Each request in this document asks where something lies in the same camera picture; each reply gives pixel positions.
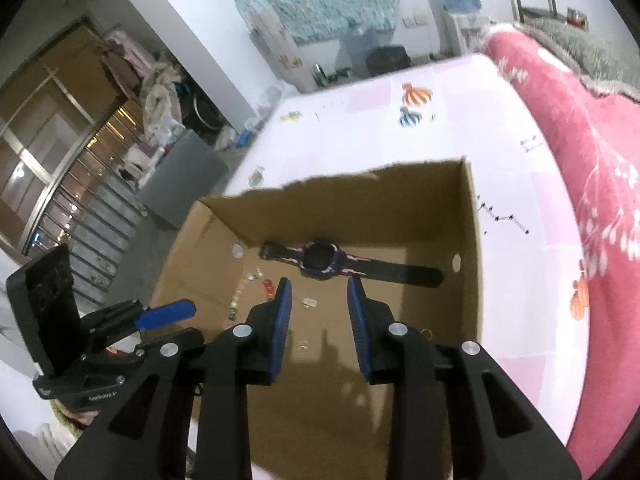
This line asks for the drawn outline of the grey fuzzy blanket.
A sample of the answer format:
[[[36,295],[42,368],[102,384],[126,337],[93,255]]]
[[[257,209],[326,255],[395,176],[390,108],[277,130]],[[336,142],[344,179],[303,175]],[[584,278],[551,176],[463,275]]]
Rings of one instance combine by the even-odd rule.
[[[595,96],[619,94],[639,102],[637,53],[551,18],[535,18],[514,27],[549,50]]]

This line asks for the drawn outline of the pink floral blanket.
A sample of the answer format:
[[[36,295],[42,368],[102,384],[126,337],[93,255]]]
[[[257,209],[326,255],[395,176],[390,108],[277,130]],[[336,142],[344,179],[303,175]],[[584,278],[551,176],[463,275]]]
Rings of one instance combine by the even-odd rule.
[[[586,479],[639,475],[639,104],[591,90],[566,57],[508,25],[480,48],[544,134],[572,202],[589,292],[586,378],[568,449]]]

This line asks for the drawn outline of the large clear water jug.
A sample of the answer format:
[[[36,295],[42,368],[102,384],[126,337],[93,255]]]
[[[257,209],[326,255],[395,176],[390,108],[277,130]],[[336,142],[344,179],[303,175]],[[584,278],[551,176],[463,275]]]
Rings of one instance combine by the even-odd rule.
[[[343,36],[343,44],[355,75],[360,79],[368,78],[367,57],[376,47],[375,31],[365,24],[350,20]]]

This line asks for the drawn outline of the silver rectangular hair clip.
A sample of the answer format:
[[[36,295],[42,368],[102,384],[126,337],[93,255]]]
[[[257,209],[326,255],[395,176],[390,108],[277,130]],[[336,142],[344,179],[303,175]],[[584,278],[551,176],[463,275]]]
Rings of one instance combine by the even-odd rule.
[[[315,308],[318,306],[318,301],[315,300],[314,298],[303,298],[302,305],[305,308]]]

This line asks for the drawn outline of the black trash bin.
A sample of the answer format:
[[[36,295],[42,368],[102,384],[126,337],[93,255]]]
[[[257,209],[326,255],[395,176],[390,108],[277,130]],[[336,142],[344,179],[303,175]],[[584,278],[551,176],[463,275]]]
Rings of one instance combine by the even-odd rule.
[[[366,66],[371,77],[408,70],[411,58],[404,46],[376,47],[366,58]]]

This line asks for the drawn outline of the pile of clothes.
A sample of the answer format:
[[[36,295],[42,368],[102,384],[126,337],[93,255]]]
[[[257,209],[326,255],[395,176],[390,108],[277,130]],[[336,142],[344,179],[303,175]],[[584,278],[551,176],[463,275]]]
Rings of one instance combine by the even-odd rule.
[[[142,110],[145,142],[152,148],[174,144],[184,129],[178,84],[182,73],[166,56],[158,60],[121,28],[96,45],[107,78]]]

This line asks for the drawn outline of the white plastic bag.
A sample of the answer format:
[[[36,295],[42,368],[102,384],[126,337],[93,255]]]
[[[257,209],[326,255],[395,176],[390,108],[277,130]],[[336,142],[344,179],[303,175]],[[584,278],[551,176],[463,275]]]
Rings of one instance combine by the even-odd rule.
[[[298,95],[299,92],[295,86],[279,80],[262,92],[256,103],[256,112],[260,118],[267,120],[282,101]]]

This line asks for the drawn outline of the pink and black watch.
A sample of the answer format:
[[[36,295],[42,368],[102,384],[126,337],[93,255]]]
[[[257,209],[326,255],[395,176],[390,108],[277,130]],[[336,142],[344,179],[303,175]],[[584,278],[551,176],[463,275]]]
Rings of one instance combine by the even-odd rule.
[[[437,288],[444,281],[444,274],[439,269],[355,256],[325,240],[312,240],[302,246],[265,242],[259,257],[292,264],[306,278],[318,281],[343,275],[426,288]]]

